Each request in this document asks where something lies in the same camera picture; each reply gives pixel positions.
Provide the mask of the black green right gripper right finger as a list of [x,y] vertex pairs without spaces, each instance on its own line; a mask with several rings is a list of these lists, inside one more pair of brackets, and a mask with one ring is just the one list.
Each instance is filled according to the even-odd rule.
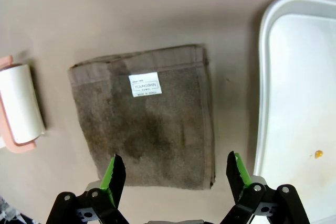
[[228,154],[226,176],[235,204],[221,223],[251,223],[262,216],[269,223],[309,223],[308,216],[291,184],[270,188],[261,176],[250,176],[240,155]]

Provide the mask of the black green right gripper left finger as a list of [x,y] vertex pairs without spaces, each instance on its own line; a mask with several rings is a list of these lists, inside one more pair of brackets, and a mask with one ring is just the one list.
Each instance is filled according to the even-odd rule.
[[61,192],[53,204],[47,223],[126,223],[118,210],[126,179],[125,165],[115,154],[100,187],[74,193]]

